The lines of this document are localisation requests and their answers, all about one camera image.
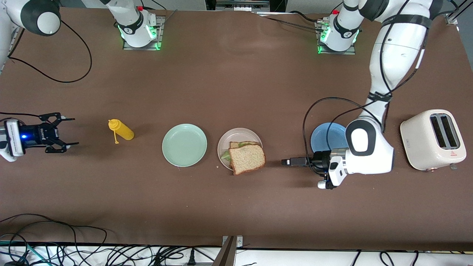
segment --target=table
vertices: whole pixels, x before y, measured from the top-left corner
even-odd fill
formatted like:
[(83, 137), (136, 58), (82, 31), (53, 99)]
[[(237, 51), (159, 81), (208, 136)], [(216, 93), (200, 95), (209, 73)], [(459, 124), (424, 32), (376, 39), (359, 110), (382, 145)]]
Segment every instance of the table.
[[(108, 10), (62, 9), (61, 15), (90, 46), (91, 73), (60, 84), (8, 62), (0, 106), (4, 112), (74, 117), (60, 125), (61, 139), (80, 145), (62, 155), (28, 149), (15, 163), (0, 161), (2, 217), (41, 213), (104, 227), (113, 230), (109, 243), (219, 245), (222, 235), (243, 235), (248, 247), (264, 248), (473, 247), (471, 157), (455, 172), (417, 171), (399, 134), (402, 121), (443, 108), (455, 116), (467, 148), (473, 147), (473, 75), (456, 27), (441, 18), (430, 31), (421, 68), (392, 101), (385, 137), (396, 151), (393, 171), (350, 175), (339, 188), (322, 191), (308, 169), (281, 167), (280, 160), (303, 155), (301, 123), (314, 101), (365, 101), (379, 23), (363, 23), (355, 56), (335, 56), (317, 54), (312, 32), (256, 14), (177, 11), (166, 23), (162, 50), (138, 52), (121, 50)], [(310, 25), (297, 15), (279, 18)], [(80, 77), (89, 64), (85, 47), (66, 27), (52, 37), (25, 33), (15, 56), (65, 80)], [(323, 102), (307, 127), (349, 108)], [(115, 145), (107, 127), (112, 118), (133, 129), (135, 139)], [(181, 123), (199, 126), (208, 138), (204, 158), (188, 168), (172, 166), (161, 152), (166, 132)], [(220, 164), (218, 140), (235, 127), (261, 137), (265, 168), (235, 177)], [(30, 221), (35, 219), (16, 219), (0, 230)], [(72, 241), (67, 228), (43, 226), (24, 235)], [(84, 242), (101, 238), (86, 229), (78, 235)]]

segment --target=toaster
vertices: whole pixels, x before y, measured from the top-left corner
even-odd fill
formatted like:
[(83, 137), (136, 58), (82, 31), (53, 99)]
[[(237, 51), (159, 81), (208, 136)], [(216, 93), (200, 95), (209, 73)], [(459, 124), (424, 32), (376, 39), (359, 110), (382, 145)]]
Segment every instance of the toaster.
[(417, 170), (433, 170), (459, 163), (466, 148), (453, 115), (441, 109), (422, 112), (401, 123), (401, 137), (409, 163)]

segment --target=yellow squeeze bottle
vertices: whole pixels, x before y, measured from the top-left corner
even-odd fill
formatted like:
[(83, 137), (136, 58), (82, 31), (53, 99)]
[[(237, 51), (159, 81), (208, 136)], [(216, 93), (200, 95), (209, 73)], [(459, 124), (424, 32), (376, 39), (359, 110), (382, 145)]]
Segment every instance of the yellow squeeze bottle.
[(108, 120), (108, 127), (114, 132), (115, 144), (118, 144), (117, 134), (126, 140), (131, 140), (135, 133), (118, 119)]

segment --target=yellow bottle cap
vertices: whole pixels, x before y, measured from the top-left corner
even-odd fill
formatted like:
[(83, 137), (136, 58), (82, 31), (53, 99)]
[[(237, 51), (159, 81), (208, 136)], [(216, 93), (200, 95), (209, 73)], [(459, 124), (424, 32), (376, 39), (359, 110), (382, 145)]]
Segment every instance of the yellow bottle cap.
[(108, 127), (110, 128), (110, 130), (113, 130), (113, 131), (118, 130), (121, 125), (122, 125), (122, 122), (118, 119), (108, 120)]

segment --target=plate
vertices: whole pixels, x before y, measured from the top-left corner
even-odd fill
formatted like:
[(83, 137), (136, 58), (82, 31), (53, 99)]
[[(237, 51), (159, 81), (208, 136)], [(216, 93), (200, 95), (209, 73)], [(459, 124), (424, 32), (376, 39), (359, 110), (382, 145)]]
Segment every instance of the plate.
[(207, 138), (199, 127), (180, 124), (171, 128), (163, 139), (163, 155), (172, 165), (188, 167), (204, 157)]
[(230, 162), (221, 159), (225, 151), (230, 148), (230, 142), (257, 142), (261, 147), (263, 147), (260, 137), (258, 137), (255, 132), (249, 129), (239, 127), (227, 131), (219, 140), (217, 154), (219, 156), (220, 162), (230, 170), (232, 170), (230, 167)]
[[(324, 123), (314, 129), (310, 137), (310, 146), (312, 151), (328, 151), (327, 145), (327, 129), (330, 123)], [(345, 127), (341, 124), (332, 123), (330, 132), (328, 133), (328, 141), (331, 149), (348, 148), (347, 139), (345, 138)]]

